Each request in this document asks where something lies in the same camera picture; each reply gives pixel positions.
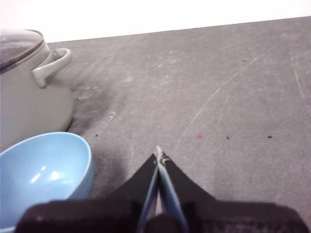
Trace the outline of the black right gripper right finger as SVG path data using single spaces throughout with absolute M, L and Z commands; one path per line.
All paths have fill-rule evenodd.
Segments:
M 218 200 L 192 181 L 157 146 L 164 211 L 185 233 L 305 233 L 297 211 L 271 202 Z

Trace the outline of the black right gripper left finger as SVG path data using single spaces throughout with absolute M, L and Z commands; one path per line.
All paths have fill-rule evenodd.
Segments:
M 17 233 L 133 233 L 156 169 L 152 154 L 122 186 L 105 198 L 59 200 L 34 205 Z

